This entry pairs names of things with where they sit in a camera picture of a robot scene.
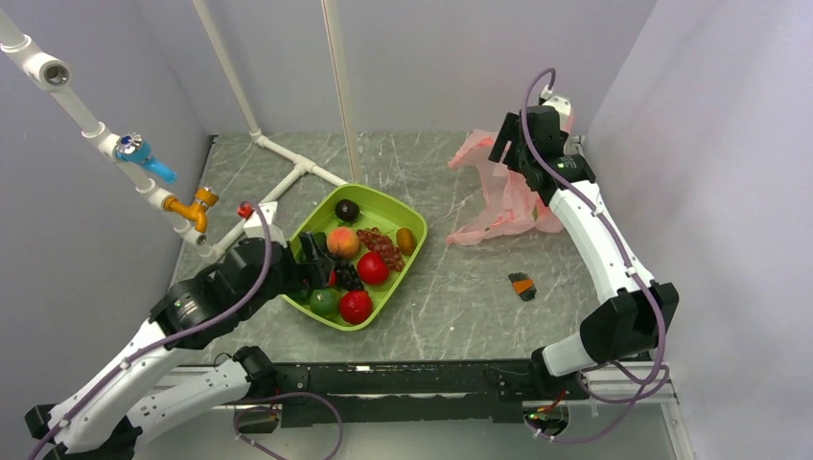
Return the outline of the orange fake fruit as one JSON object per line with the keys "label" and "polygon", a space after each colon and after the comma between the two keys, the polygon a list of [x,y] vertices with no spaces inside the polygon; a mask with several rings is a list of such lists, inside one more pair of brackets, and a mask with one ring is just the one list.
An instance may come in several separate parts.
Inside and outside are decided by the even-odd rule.
{"label": "orange fake fruit", "polygon": [[409,228],[400,228],[396,233],[396,243],[402,255],[411,256],[417,247],[415,235]]}
{"label": "orange fake fruit", "polygon": [[328,252],[341,259],[354,259],[359,254],[360,247],[360,237],[352,228],[339,226],[327,235]]}

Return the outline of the dark fake grapes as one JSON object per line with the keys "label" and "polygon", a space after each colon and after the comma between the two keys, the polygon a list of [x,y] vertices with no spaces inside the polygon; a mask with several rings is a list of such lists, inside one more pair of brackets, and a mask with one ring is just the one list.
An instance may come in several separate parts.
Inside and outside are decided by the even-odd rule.
{"label": "dark fake grapes", "polygon": [[337,286],[346,291],[365,291],[356,267],[344,260],[335,261]]}

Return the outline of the round green fake fruit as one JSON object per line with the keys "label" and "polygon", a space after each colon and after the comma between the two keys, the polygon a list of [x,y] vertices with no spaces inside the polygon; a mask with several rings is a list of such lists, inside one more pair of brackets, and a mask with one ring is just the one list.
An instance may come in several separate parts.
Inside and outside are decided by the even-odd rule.
{"label": "round green fake fruit", "polygon": [[309,299],[310,311],[327,320],[334,320],[339,316],[339,302],[341,295],[334,288],[315,289]]}

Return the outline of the dark plum fake fruit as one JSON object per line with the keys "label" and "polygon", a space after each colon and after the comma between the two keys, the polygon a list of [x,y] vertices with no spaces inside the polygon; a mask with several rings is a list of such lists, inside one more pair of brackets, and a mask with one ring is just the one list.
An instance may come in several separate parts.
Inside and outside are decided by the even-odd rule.
{"label": "dark plum fake fruit", "polygon": [[334,213],[340,221],[353,223],[360,217],[360,206],[351,199],[343,198],[337,202]]}

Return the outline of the red fake fruit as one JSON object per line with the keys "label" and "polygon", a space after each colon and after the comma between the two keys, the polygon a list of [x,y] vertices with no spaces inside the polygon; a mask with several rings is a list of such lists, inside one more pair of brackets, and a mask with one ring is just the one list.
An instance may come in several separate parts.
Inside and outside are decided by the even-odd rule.
{"label": "red fake fruit", "polygon": [[362,290],[347,292],[339,300],[338,308],[341,318],[351,325],[365,322],[374,311],[372,298]]}
{"label": "red fake fruit", "polygon": [[376,252],[367,252],[360,257],[357,263],[357,272],[360,279],[371,286],[384,284],[390,276],[388,265],[382,256]]}

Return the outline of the red fake grapes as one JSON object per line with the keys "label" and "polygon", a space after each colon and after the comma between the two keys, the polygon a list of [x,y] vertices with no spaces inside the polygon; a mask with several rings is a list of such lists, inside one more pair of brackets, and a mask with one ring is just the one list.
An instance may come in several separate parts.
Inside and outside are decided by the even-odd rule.
{"label": "red fake grapes", "polygon": [[368,251],[382,257],[390,270],[402,272],[406,266],[401,250],[396,243],[378,227],[361,228],[357,236]]}

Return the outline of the pink plastic bag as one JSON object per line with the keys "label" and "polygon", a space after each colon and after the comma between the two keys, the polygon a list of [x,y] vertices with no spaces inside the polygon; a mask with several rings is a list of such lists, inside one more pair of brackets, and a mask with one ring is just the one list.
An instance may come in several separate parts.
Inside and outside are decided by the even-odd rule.
{"label": "pink plastic bag", "polygon": [[494,131],[475,129],[449,161],[452,169],[476,168],[485,208],[471,223],[452,232],[446,238],[448,244],[475,245],[529,230],[555,234],[564,229],[561,221],[528,188],[521,174],[488,160],[496,138]]}

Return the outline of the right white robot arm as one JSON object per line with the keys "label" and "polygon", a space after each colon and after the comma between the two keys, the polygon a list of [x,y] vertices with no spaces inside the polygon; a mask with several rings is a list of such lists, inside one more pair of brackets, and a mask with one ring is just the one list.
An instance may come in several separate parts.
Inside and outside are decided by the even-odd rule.
{"label": "right white robot arm", "polygon": [[597,308],[576,333],[532,353],[528,384],[541,398],[554,396],[579,371],[660,352],[679,303],[674,285],[658,282],[621,236],[586,159],[565,153],[561,118],[548,104],[507,113],[489,155],[519,173],[564,225],[597,294]]}

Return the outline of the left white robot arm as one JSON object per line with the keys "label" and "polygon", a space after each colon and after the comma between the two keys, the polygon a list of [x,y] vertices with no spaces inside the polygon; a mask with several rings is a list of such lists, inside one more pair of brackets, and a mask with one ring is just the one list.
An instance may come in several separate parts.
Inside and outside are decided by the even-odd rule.
{"label": "left white robot arm", "polygon": [[89,383],[65,401],[30,409],[25,422],[36,459],[130,459],[136,449],[222,403],[260,403],[278,387],[277,371],[257,346],[214,370],[154,392],[185,358],[230,334],[266,302],[325,288],[335,261],[310,234],[303,260],[286,241],[248,238],[218,263],[173,285],[136,335]]}

